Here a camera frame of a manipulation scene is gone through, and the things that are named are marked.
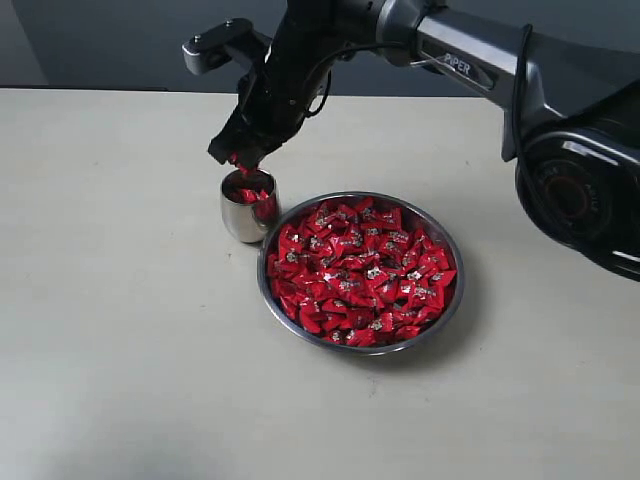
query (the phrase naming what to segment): table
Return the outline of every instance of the table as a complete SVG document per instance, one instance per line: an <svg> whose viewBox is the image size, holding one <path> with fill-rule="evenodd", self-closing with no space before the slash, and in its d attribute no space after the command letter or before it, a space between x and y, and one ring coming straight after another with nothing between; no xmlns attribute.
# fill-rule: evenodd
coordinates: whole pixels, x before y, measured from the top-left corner
<svg viewBox="0 0 640 480"><path fill-rule="evenodd" d="M371 190L468 271L421 348L330 353L269 313L206 154L228 95L0 91L0 477L632 478L638 286L547 239L480 99L331 98L265 162L284 208Z"/></svg>

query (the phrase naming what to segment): candy pile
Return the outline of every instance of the candy pile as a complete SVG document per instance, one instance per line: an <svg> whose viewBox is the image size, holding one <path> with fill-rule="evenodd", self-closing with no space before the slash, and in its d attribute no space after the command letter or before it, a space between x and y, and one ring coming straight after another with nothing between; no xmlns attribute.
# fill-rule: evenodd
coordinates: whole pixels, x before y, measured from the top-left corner
<svg viewBox="0 0 640 480"><path fill-rule="evenodd" d="M266 200L269 198L269 194L265 190L256 192L249 188L238 188L235 192L232 192L231 195L229 195L229 198L236 203L251 205L253 203Z"/></svg>
<svg viewBox="0 0 640 480"><path fill-rule="evenodd" d="M373 205L323 203L285 225L268 257L285 314L326 341L372 347L413 338L453 295L456 270L444 250L421 229L404 231L400 208Z"/></svg>

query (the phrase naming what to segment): red candy wrapper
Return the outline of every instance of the red candy wrapper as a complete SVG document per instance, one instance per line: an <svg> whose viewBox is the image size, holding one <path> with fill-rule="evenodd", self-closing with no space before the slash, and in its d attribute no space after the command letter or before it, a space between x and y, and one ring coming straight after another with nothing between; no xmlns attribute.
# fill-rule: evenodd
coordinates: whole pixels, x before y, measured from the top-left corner
<svg viewBox="0 0 640 480"><path fill-rule="evenodd" d="M451 301L457 272L445 250L421 229L403 230L399 208L378 211L372 198L325 202L296 225L280 231L267 276L284 313L327 342L408 340Z"/></svg>

